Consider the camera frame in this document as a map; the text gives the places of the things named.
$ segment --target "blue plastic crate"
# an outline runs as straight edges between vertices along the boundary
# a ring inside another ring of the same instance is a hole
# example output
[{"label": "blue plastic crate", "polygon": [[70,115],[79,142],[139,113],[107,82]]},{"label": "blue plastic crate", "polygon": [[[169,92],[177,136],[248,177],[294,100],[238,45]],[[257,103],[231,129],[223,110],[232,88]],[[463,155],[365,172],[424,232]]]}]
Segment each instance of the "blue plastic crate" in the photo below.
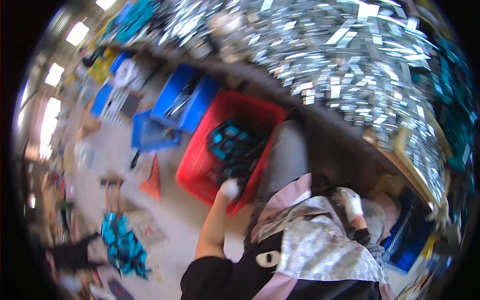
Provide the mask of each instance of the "blue plastic crate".
[{"label": "blue plastic crate", "polygon": [[425,221],[428,212],[412,191],[403,192],[399,200],[402,212],[390,231],[392,235],[381,243],[385,247],[382,259],[387,267],[406,274],[425,247],[435,222]]},{"label": "blue plastic crate", "polygon": [[160,137],[167,127],[150,119],[151,110],[136,113],[133,116],[132,148],[140,152],[155,151],[180,145],[180,131],[175,131],[171,141],[163,141]]},{"label": "blue plastic crate", "polygon": [[90,114],[95,118],[98,118],[103,111],[103,107],[108,100],[108,96],[113,90],[113,86],[109,83],[104,84],[98,91],[95,100],[93,102],[92,108],[90,109]]},{"label": "blue plastic crate", "polygon": [[202,77],[192,93],[179,121],[165,118],[165,111],[172,105],[173,101],[182,89],[192,78],[197,70],[195,68],[179,65],[172,74],[167,84],[160,93],[155,107],[152,110],[151,118],[171,128],[193,133],[200,123],[203,115],[212,103],[221,83],[210,75]]},{"label": "blue plastic crate", "polygon": [[115,72],[118,70],[118,68],[120,67],[121,63],[126,60],[126,59],[129,59],[131,57],[133,57],[135,55],[135,52],[133,51],[122,51],[120,52],[119,55],[117,55],[117,57],[115,58],[115,60],[113,61],[111,67],[110,67],[110,70],[109,72],[113,73],[115,75]]}]

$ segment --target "work glove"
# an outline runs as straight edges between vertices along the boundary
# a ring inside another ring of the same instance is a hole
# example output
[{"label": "work glove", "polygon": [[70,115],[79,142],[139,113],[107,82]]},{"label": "work glove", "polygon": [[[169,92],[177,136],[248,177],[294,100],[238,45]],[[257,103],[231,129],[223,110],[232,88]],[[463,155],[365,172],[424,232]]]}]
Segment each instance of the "work glove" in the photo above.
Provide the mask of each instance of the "work glove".
[{"label": "work glove", "polygon": [[351,189],[337,188],[332,199],[343,205],[349,222],[363,216],[360,196]]},{"label": "work glove", "polygon": [[235,197],[238,196],[239,192],[240,187],[238,185],[238,181],[236,179],[230,178],[222,183],[218,194],[221,194],[228,198],[230,201],[232,201],[233,199],[235,199]]}]

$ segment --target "red plastic crate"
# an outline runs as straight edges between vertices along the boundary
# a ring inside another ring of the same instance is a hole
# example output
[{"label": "red plastic crate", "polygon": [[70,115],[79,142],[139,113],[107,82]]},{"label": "red plastic crate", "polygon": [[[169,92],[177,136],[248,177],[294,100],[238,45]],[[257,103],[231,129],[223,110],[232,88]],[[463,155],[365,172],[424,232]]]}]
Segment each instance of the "red plastic crate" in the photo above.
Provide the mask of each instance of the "red plastic crate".
[{"label": "red plastic crate", "polygon": [[[232,91],[220,91],[193,134],[187,151],[180,162],[177,183],[205,204],[212,206],[219,186],[207,176],[220,162],[207,149],[207,135],[222,122],[234,117],[244,124],[262,131],[273,131],[285,119],[285,111],[270,102],[245,96]],[[227,215],[236,214],[248,204],[257,190],[261,173],[272,147],[272,135],[265,147],[255,170],[242,194],[236,202],[230,203]]]}]

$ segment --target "person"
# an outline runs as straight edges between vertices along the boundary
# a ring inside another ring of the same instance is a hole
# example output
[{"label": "person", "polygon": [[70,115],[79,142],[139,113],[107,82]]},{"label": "person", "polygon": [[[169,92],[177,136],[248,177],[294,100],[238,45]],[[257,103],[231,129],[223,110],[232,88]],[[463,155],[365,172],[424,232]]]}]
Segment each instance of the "person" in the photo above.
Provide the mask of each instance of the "person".
[{"label": "person", "polygon": [[91,66],[93,66],[97,58],[100,57],[100,59],[104,59],[103,53],[106,49],[107,47],[100,46],[97,47],[94,52],[91,52],[86,47],[80,47],[78,52],[80,53],[80,56],[82,56],[82,63],[84,64],[84,66],[90,68]]},{"label": "person", "polygon": [[106,263],[90,261],[88,257],[89,244],[99,238],[98,232],[84,237],[73,245],[57,245],[45,250],[45,257],[52,277],[60,279],[60,272],[75,273],[78,270],[96,270]]},{"label": "person", "polygon": [[331,199],[311,197],[310,184],[303,135],[287,120],[274,136],[243,256],[233,263],[223,251],[227,206],[239,193],[236,180],[228,179],[181,279],[181,299],[394,299],[380,260],[383,249],[368,230],[360,197],[343,187]]}]

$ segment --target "orange plastic bag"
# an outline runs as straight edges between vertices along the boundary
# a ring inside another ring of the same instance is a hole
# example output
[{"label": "orange plastic bag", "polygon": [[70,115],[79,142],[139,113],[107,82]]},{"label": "orange plastic bag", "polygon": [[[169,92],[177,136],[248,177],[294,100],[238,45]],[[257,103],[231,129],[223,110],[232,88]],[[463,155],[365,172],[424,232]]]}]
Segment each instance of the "orange plastic bag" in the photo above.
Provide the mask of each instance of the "orange plastic bag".
[{"label": "orange plastic bag", "polygon": [[158,158],[154,157],[153,165],[152,165],[152,172],[150,173],[150,177],[142,182],[139,185],[139,188],[144,193],[148,194],[150,197],[157,199],[158,201],[161,200],[160,194],[160,171],[158,169]]}]

